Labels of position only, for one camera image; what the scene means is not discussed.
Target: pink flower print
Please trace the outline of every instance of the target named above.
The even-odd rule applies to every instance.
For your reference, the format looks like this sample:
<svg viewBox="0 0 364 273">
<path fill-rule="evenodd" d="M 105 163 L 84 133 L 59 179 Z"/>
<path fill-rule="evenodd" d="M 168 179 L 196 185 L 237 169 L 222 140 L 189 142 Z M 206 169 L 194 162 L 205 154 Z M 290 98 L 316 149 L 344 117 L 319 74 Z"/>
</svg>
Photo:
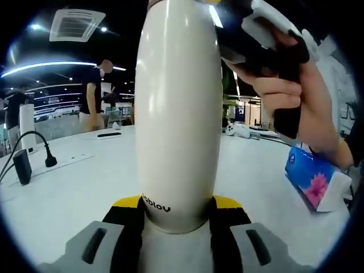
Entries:
<svg viewBox="0 0 364 273">
<path fill-rule="evenodd" d="M 311 187 L 305 189 L 303 192 L 311 202 L 313 207 L 317 209 L 321 199 L 323 198 L 328 188 L 328 182 L 323 173 L 318 173 L 311 179 Z"/>
</svg>

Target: air conditioning vent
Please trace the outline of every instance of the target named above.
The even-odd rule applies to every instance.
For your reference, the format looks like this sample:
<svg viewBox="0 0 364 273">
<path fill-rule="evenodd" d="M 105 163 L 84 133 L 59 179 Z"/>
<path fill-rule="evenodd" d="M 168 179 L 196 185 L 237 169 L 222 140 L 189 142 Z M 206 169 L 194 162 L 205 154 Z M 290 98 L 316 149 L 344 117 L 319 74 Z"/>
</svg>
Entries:
<svg viewBox="0 0 364 273">
<path fill-rule="evenodd" d="M 49 41 L 85 43 L 105 16 L 105 13 L 93 10 L 57 10 Z"/>
</svg>

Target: dark t-shirt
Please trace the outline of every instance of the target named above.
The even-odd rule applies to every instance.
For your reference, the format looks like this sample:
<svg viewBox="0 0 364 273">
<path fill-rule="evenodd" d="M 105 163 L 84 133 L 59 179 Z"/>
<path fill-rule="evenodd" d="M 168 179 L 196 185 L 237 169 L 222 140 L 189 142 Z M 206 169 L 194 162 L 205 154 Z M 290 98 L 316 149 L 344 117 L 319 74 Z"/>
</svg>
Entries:
<svg viewBox="0 0 364 273">
<path fill-rule="evenodd" d="M 7 110 L 5 114 L 6 128 L 9 130 L 19 125 L 19 109 L 21 104 L 25 104 L 25 100 L 29 99 L 24 93 L 18 92 L 12 95 L 7 104 Z"/>
<path fill-rule="evenodd" d="M 81 109 L 80 111 L 85 114 L 90 114 L 89 106 L 87 104 L 87 84 L 94 84 L 95 89 L 95 106 L 96 113 L 101 113 L 101 75 L 97 67 L 93 67 L 86 71 L 82 81 L 82 95 L 81 95 Z"/>
</svg>

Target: cable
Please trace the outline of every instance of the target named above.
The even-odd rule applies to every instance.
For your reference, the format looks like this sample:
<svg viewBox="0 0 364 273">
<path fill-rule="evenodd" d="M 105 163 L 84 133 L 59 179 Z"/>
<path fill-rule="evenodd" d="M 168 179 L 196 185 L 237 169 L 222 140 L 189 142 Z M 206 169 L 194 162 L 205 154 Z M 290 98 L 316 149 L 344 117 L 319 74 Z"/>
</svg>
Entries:
<svg viewBox="0 0 364 273">
<path fill-rule="evenodd" d="M 1 178 L 0 178 L 0 184 L 1 184 L 1 181 L 3 180 L 3 178 L 5 177 L 5 175 L 7 174 L 7 172 L 8 172 L 11 168 L 13 168 L 13 166 L 15 166 L 15 165 L 14 165 L 14 163 L 13 163 L 12 165 L 10 165 L 8 169 L 6 169 L 6 170 L 5 170 L 4 174 L 3 174 L 3 175 L 1 176 Z"/>
<path fill-rule="evenodd" d="M 47 143 L 46 139 L 44 138 L 44 136 L 41 133 L 37 132 L 37 131 L 28 131 L 28 132 L 25 132 L 24 134 L 22 134 L 20 136 L 20 138 L 18 139 L 18 141 L 16 142 L 16 144 L 15 144 L 15 146 L 13 148 L 13 151 L 11 152 L 11 155 L 9 156 L 7 162 L 5 163 L 4 167 L 1 170 L 0 177 L 3 176 L 4 171 L 5 171 L 6 167 L 7 167 L 7 165 L 9 164 L 9 161 L 13 157 L 13 155 L 15 153 L 15 150 L 16 150 L 16 147 L 18 146 L 20 140 L 23 137 L 25 137 L 26 135 L 30 135 L 30 134 L 38 135 L 43 140 L 43 142 L 44 142 L 45 150 L 47 152 L 47 158 L 45 160 L 45 166 L 47 166 L 47 167 L 53 167 L 54 165 L 57 164 L 57 160 L 56 160 L 56 158 L 54 156 L 52 156 L 51 151 L 49 150 L 49 147 L 48 147 L 48 143 Z"/>
</svg>

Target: desk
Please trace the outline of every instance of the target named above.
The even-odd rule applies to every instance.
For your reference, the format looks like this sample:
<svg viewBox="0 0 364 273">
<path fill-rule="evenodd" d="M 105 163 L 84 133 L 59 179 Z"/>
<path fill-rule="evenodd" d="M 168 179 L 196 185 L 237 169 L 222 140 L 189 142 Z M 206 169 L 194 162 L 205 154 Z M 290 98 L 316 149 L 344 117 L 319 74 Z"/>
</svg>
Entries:
<svg viewBox="0 0 364 273">
<path fill-rule="evenodd" d="M 141 193 L 134 126 L 122 127 L 120 138 L 93 139 L 109 131 L 112 129 L 49 143 L 58 160 L 79 154 L 92 158 L 33 177 L 25 187 L 14 184 L 13 169 L 4 178 L 0 185 L 3 216 L 33 263 L 55 261 L 64 253 L 66 241 L 90 222 L 101 221 L 113 202 Z M 349 213 L 344 203 L 332 213 L 307 209 L 284 175 L 288 151 L 281 143 L 224 134 L 215 194 L 240 202 L 252 222 L 264 224 L 288 245 L 297 263 L 317 265 L 335 243 Z M 30 155 L 32 169 L 43 167 L 45 158 L 40 145 Z M 0 166 L 6 159 L 0 159 Z M 169 235 L 147 222 L 141 272 L 212 272 L 209 240 L 208 223 L 189 234 Z"/>
</svg>

